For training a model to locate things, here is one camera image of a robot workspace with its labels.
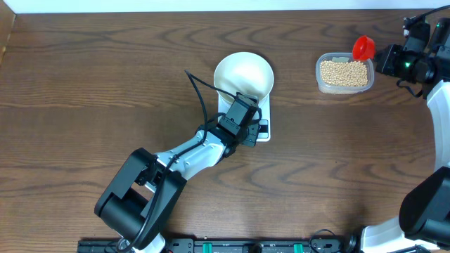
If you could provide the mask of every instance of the plastic container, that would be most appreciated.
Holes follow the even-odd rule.
[[[371,60],[365,60],[362,61],[364,65],[367,67],[367,85],[365,86],[338,86],[338,85],[332,85],[327,84],[322,80],[321,77],[321,62],[324,60],[332,60],[333,57],[346,57],[349,58],[347,62],[355,61],[353,59],[352,53],[326,53],[323,56],[321,56],[316,63],[316,79],[317,84],[319,85],[319,90],[324,93],[331,93],[331,94],[355,94],[360,93],[363,91],[367,91],[370,89],[373,85],[373,82],[375,81],[375,70],[373,69],[373,63]]]

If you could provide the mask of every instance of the white backdrop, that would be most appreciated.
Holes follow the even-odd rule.
[[[4,0],[19,13],[436,8],[445,0]]]

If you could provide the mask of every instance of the brown tabletop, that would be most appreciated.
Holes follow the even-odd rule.
[[[184,70],[212,83],[238,51],[274,69],[272,139],[193,177],[167,231],[298,238],[398,215],[434,168],[425,101],[380,74],[366,93],[321,93],[315,64],[362,34],[379,49],[402,44],[403,17],[418,13],[19,15],[0,67],[1,251],[74,252],[82,238],[117,237],[97,199],[133,150],[194,135],[203,116]],[[200,89],[213,115],[217,93]]]

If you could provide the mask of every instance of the white scale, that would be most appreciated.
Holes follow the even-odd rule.
[[[262,111],[261,121],[259,121],[259,134],[257,142],[267,142],[270,140],[270,95],[259,105]],[[227,113],[230,105],[219,96],[219,112]],[[258,119],[259,115],[255,115],[253,119]]]

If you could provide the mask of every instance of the red cup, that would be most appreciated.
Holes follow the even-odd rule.
[[[375,56],[375,42],[366,35],[359,37],[353,46],[353,59],[368,60]]]

